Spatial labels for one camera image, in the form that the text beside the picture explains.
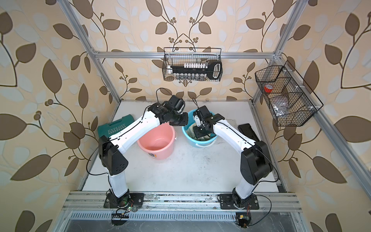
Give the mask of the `beige cleaning cloth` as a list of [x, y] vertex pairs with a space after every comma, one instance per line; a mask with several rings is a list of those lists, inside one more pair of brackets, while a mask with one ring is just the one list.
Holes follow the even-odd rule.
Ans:
[[197, 138], [196, 137], [196, 134], [194, 132], [194, 128], [197, 127], [197, 124], [196, 122], [194, 122], [193, 124], [191, 124], [189, 126], [189, 128], [186, 130], [186, 134], [191, 138], [191, 139], [194, 139], [194, 140], [197, 140], [197, 141], [209, 141], [211, 139], [213, 139], [215, 137], [214, 134], [210, 133], [210, 134], [207, 134], [203, 137], [200, 137], [200, 138]]

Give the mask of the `light blue plastic bucket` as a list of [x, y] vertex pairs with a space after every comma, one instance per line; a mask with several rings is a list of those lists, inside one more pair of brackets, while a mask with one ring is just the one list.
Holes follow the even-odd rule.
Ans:
[[193, 118], [193, 113], [196, 109], [188, 112], [188, 123], [182, 127], [182, 132], [187, 138], [188, 142], [196, 148], [208, 148], [216, 142], [218, 136], [216, 134], [208, 134], [204, 137], [197, 138], [193, 128], [197, 126], [196, 121]]

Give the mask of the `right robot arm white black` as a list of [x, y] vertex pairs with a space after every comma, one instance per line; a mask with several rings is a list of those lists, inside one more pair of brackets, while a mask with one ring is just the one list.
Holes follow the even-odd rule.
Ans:
[[239, 184], [232, 190], [232, 202], [236, 208], [247, 208], [253, 192], [275, 170], [268, 146], [263, 141], [254, 141], [232, 127], [220, 114], [203, 116], [200, 111], [193, 113], [197, 138], [213, 133], [224, 139], [241, 156]]

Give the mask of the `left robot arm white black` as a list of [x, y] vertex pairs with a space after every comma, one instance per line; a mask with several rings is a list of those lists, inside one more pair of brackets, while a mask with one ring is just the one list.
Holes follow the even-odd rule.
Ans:
[[173, 95], [168, 101], [156, 102], [146, 107], [143, 115], [122, 131], [110, 137], [99, 138], [95, 151], [106, 169], [105, 174], [108, 175], [110, 184], [107, 200], [114, 204], [114, 208], [124, 209], [133, 205], [126, 183], [125, 169], [128, 167], [128, 160], [124, 153], [146, 133], [161, 124], [187, 125], [188, 114], [184, 112], [184, 107], [184, 100]]

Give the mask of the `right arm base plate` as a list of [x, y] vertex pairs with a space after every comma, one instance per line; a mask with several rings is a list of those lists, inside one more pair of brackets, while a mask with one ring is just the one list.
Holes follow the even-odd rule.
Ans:
[[258, 198], [255, 194], [250, 195], [246, 199], [240, 199], [237, 194], [219, 194], [217, 196], [220, 208], [223, 210], [258, 210], [260, 208]]

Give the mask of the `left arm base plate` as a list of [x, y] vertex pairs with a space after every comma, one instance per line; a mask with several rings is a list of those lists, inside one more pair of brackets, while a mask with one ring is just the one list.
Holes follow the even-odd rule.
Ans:
[[103, 208], [129, 208], [136, 207], [140, 208], [144, 202], [144, 193], [126, 193], [121, 197], [116, 197], [110, 191], [106, 193], [106, 199], [104, 201]]

